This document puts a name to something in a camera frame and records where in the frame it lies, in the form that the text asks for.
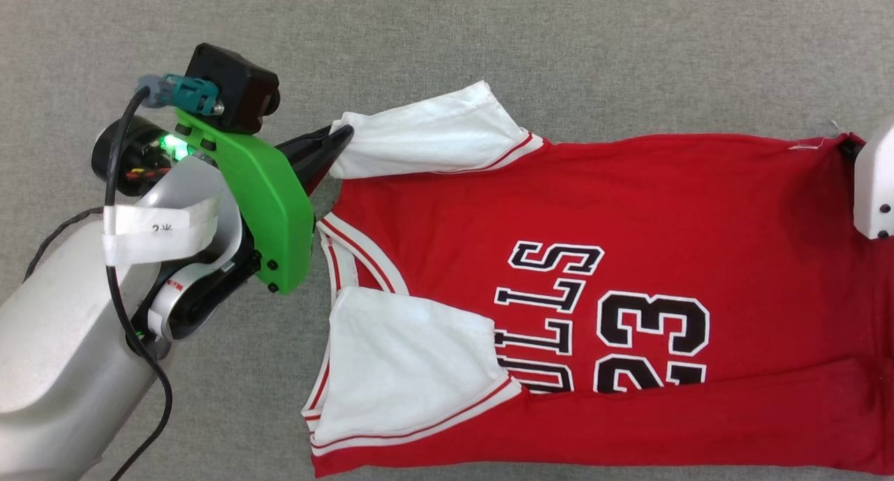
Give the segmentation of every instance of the red stripe trim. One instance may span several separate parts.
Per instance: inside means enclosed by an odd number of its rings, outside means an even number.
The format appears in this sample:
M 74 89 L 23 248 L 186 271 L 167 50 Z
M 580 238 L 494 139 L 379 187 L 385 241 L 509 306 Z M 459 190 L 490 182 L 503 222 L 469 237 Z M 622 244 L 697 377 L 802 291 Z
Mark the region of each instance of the red stripe trim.
M 328 244 L 326 250 L 329 252 L 330 258 L 332 258 L 332 273 L 335 274 L 335 290 L 339 290 L 342 289 L 342 273 L 338 268 L 338 258 L 336 258 L 335 250 L 332 249 L 332 240 L 326 243 Z
M 325 218 L 323 218 L 322 223 L 327 229 L 331 230 L 332 233 L 335 233 L 336 235 L 341 237 L 345 242 L 348 242 L 349 245 L 351 245 L 355 249 L 357 249 L 357 252 L 360 252 L 360 254 L 363 255 L 364 258 L 366 258 L 367 261 L 373 265 L 373 268 L 376 268 L 376 271 L 378 272 L 379 276 L 382 277 L 382 280 L 384 280 L 386 282 L 386 286 L 388 287 L 388 292 L 389 293 L 394 292 L 394 286 L 388 280 L 388 275 L 386 275 L 386 273 L 384 271 L 382 271 L 382 268 L 379 267 L 379 264 L 373 258 L 371 258 L 371 256 L 368 255 L 367 252 L 363 248 L 361 248 L 361 246 L 357 245 L 357 242 L 354 242 L 354 240 L 349 239 L 347 235 L 340 232 L 338 229 L 336 229 L 336 227 L 332 226 L 332 224 L 329 223 L 329 221 L 326 221 Z
M 500 158 L 496 159 L 494 162 L 488 163 L 488 165 L 485 165 L 485 166 L 483 166 L 483 167 L 479 167 L 478 169 L 463 170 L 463 172 L 478 172 L 479 170 L 487 170 L 487 169 L 491 168 L 492 166 L 494 166 L 494 165 L 496 165 L 496 164 L 502 162 L 503 160 L 505 160 L 508 156 L 510 156 L 510 154 L 513 154 L 513 153 L 515 153 L 517 150 L 519 150 L 520 148 L 523 148 L 527 143 L 531 142 L 531 140 L 533 140 L 533 138 L 534 138 L 534 134 L 533 134 L 533 132 L 527 132 L 527 139 L 526 139 L 526 140 L 523 140 L 523 141 L 521 141 L 520 143 L 518 143 L 516 146 L 514 146 L 514 148 L 508 150 L 503 156 L 501 156 Z
M 507 385 L 510 385 L 511 381 L 512 381 L 511 378 L 506 378 L 506 381 L 503 382 L 502 385 L 500 385 L 499 387 L 497 387 L 497 388 L 494 390 L 494 392 L 491 392 L 491 393 L 489 393 L 488 395 L 486 395 L 485 398 L 480 399 L 480 401 L 476 402 L 475 404 L 470 405 L 470 406 L 467 407 L 467 408 L 464 408 L 464 410 L 461 410 L 460 412 L 457 412 L 457 413 L 454 413 L 453 415 L 450 415 L 450 417 L 444 418 L 444 420 L 441 420 L 440 422 L 438 422 L 438 423 L 436 423 L 436 424 L 432 424 L 432 426 L 428 426 L 428 427 L 425 427 L 425 428 L 422 428 L 422 429 L 419 429 L 419 430 L 414 430 L 413 432 L 409 432 L 409 433 L 406 433 L 406 434 L 400 434 L 400 436 L 351 436 L 351 437 L 344 437 L 344 438 L 342 438 L 342 439 L 332 441 L 331 443 L 326 443 L 326 444 L 314 444 L 314 447 L 315 447 L 315 448 L 328 448 L 329 446 L 332 446 L 332 444 L 338 444 L 338 443 L 341 443 L 341 442 L 344 442 L 344 441 L 348 441 L 348 440 L 351 440 L 351 439 L 402 439 L 402 438 L 405 438 L 405 437 L 415 436 L 416 434 L 419 434 L 419 433 L 425 432 L 425 431 L 427 431 L 427 430 L 433 429 L 433 428 L 435 428 L 435 427 L 441 426 L 441 424 L 443 424 L 444 422 L 453 420 L 453 418 L 456 418 L 458 415 L 462 415 L 462 414 L 465 413 L 466 411 L 469 411 L 469 410 L 471 410 L 472 408 L 475 408 L 476 406 L 482 404 L 483 402 L 487 401 L 489 398 L 494 397 L 494 395 L 496 395 L 496 394 L 499 393 L 501 390 L 503 390 L 504 388 L 506 388 Z
M 326 370 L 323 371 L 323 379 L 320 380 L 320 388 L 316 391 L 316 396 L 314 396 L 314 401 L 310 403 L 310 408 L 313 410 L 316 408 L 317 402 L 320 401 L 320 398 L 323 397 L 323 389 L 326 388 L 326 380 L 329 379 L 329 363 L 326 362 Z

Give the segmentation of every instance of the gray fabric surface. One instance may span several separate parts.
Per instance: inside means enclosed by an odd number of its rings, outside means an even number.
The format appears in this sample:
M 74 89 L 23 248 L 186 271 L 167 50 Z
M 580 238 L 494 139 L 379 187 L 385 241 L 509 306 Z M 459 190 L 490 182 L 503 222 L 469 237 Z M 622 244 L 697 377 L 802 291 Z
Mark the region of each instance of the gray fabric surface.
M 894 112 L 894 0 L 0 0 L 0 297 L 60 221 L 99 205 L 96 134 L 136 78 L 184 71 L 211 42 L 271 68 L 284 140 L 344 111 L 376 112 L 487 80 L 553 140 L 725 131 L 863 135 Z M 170 112 L 148 113 L 163 125 Z M 314 197 L 325 213 L 338 192 Z M 309 479 L 299 410 L 325 348 L 317 253 L 290 297 L 253 281 L 170 371 L 175 411 L 128 479 Z M 145 399 L 89 479 L 108 478 L 161 412 Z M 549 434 L 549 424 L 543 427 Z M 479 464 L 341 479 L 868 479 L 820 468 Z

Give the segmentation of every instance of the green led light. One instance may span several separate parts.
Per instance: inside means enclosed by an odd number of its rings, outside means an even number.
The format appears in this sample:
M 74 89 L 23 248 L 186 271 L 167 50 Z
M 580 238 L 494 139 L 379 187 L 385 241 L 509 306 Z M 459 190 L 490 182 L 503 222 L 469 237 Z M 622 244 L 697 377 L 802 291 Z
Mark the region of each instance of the green led light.
M 194 149 L 189 146 L 185 140 L 173 134 L 165 135 L 160 138 L 159 146 L 165 150 L 165 153 L 175 162 L 181 161 L 183 158 L 192 154 Z

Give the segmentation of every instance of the red jersey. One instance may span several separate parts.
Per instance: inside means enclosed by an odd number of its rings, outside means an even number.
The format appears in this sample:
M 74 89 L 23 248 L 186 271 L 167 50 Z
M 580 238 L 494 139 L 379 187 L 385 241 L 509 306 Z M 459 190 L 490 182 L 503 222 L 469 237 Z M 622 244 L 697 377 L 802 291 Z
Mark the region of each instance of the red jersey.
M 483 83 L 344 121 L 319 224 L 339 292 L 304 411 L 317 474 L 894 474 L 894 243 L 853 227 L 858 138 L 553 144 Z

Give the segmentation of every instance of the white sleeve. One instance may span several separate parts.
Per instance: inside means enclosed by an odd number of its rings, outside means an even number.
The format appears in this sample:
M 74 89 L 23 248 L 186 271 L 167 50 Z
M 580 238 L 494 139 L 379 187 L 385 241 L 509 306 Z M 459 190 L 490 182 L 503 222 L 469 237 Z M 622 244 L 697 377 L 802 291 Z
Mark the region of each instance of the white sleeve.
M 515 124 L 483 81 L 372 116 L 345 112 L 332 130 L 344 125 L 354 127 L 354 137 L 330 170 L 338 179 L 489 170 L 543 144 Z

